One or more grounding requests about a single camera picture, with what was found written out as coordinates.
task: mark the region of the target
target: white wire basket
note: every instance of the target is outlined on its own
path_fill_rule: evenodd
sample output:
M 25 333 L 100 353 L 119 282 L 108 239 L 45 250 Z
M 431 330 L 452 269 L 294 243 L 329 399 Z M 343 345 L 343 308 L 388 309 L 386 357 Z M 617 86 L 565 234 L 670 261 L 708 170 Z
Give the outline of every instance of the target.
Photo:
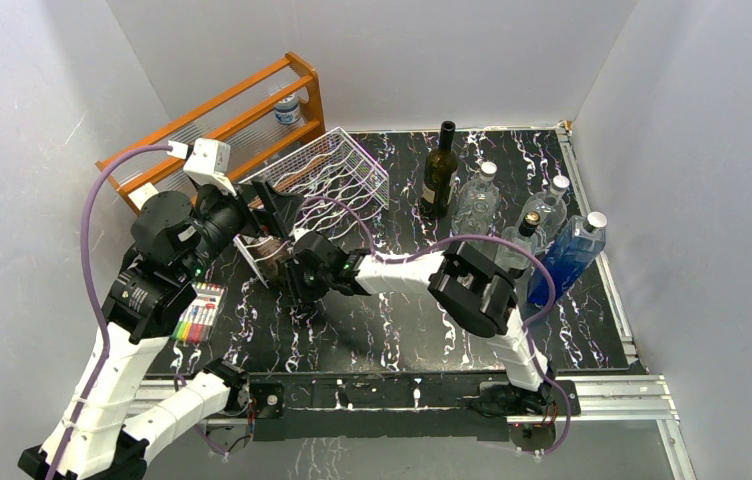
M 379 165 L 342 128 L 326 132 L 320 138 L 290 155 L 241 180 L 261 176 L 280 192 L 304 197 L 332 197 L 349 206 L 368 224 L 388 208 L 388 172 Z M 329 202 L 312 201 L 297 216 L 294 228 L 316 230 L 340 245 L 356 240 L 360 246 L 364 233 L 352 215 Z M 235 246 L 243 254 L 264 285 L 268 284 L 268 264 L 277 262 L 292 245 L 270 238 L 237 236 Z

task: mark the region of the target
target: blue glass bottle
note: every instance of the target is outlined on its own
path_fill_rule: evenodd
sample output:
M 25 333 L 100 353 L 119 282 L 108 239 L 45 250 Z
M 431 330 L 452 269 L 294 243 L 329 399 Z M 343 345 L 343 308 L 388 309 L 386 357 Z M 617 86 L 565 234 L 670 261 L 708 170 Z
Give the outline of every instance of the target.
M 574 215 L 556 237 L 544 266 L 556 285 L 556 300 L 566 292 L 606 246 L 606 216 L 591 212 L 588 217 Z M 529 280 L 528 299 L 537 305 L 547 303 L 549 290 L 537 269 Z

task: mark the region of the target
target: glass bottle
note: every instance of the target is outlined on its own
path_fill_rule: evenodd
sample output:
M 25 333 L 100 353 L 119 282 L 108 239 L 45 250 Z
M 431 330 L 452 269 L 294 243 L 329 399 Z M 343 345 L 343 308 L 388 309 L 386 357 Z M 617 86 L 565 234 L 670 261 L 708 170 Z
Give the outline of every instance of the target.
M 453 234 L 488 234 L 500 203 L 500 189 L 494 185 L 496 173 L 497 165 L 494 162 L 482 162 L 479 171 L 461 187 L 453 214 Z M 482 245 L 481 241 L 470 243 L 477 250 Z
M 443 218 L 453 197 L 458 157 L 453 152 L 455 123 L 441 124 L 438 147 L 426 156 L 423 167 L 423 194 L 420 196 L 420 213 L 426 217 Z
M 591 265 L 606 246 L 606 216 L 591 212 L 588 217 L 574 215 L 567 222 L 547 256 L 544 266 L 556 286 L 556 300 L 566 292 Z M 528 299 L 537 305 L 547 303 L 549 289 L 537 269 L 529 280 Z
M 530 255 L 535 255 L 535 250 L 538 248 L 538 237 L 534 234 L 540 223 L 541 215 L 538 212 L 529 212 L 523 217 L 520 225 L 507 227 L 503 230 L 502 238 L 525 248 Z M 494 263 L 509 272 L 514 278 L 519 278 L 530 262 L 523 255 L 500 245 L 497 248 Z
M 532 195 L 523 205 L 520 218 L 526 217 L 529 212 L 538 212 L 541 215 L 541 224 L 535 229 L 539 250 L 546 248 L 550 240 L 555 238 L 567 218 L 564 194 L 568 188 L 570 188 L 570 180 L 564 175 L 556 175 L 547 190 Z

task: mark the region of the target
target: dark green bottle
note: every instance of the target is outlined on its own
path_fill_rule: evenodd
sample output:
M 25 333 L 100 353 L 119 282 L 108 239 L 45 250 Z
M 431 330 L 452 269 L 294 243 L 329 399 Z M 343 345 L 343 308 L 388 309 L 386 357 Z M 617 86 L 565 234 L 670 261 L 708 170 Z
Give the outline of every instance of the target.
M 423 168 L 423 195 L 420 196 L 420 213 L 432 218 L 443 218 L 453 199 L 453 186 L 458 170 L 458 157 L 453 152 L 455 123 L 441 124 L 438 148 L 426 157 Z

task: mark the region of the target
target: black marble surface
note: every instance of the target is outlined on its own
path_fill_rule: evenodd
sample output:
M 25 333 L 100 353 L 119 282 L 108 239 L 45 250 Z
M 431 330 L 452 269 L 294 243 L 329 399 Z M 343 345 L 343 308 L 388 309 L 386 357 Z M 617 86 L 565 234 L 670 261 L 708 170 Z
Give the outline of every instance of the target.
M 448 236 L 449 218 L 421 220 L 415 206 L 421 159 L 435 145 L 437 132 L 352 136 L 390 176 L 390 208 L 370 223 L 378 250 L 410 253 Z M 497 164 L 501 202 L 495 233 L 514 224 L 523 203 L 550 178 L 567 175 L 553 131 L 460 132 L 455 144 L 462 164 L 460 181 L 466 181 L 479 161 Z M 567 201 L 568 213 L 579 213 L 570 192 Z M 357 247 L 362 241 L 354 230 L 344 244 Z M 219 356 L 249 372 L 502 368 L 484 341 L 457 328 L 431 297 L 344 297 L 331 292 L 315 308 L 296 311 L 284 294 L 262 285 L 234 248 L 215 263 L 206 280 L 229 289 L 209 343 L 171 343 L 153 362 L 152 376 L 192 374 Z M 562 297 L 546 322 L 533 326 L 533 335 L 555 368 L 627 367 L 596 265 Z

